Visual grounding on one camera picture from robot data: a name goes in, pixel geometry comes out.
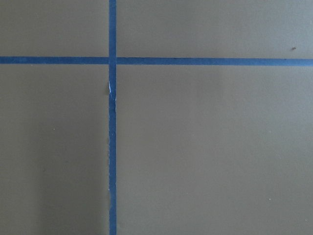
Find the brown paper table cover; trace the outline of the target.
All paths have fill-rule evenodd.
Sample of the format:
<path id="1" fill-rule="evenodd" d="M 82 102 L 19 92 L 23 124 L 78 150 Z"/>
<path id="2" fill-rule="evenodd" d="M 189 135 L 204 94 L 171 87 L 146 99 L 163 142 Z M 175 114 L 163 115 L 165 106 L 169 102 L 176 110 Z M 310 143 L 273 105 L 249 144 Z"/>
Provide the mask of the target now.
<path id="1" fill-rule="evenodd" d="M 119 0 L 120 57 L 311 59 L 310 0 Z M 313 69 L 117 66 L 119 235 L 310 235 Z M 109 232 L 108 65 L 0 68 L 0 232 Z"/>

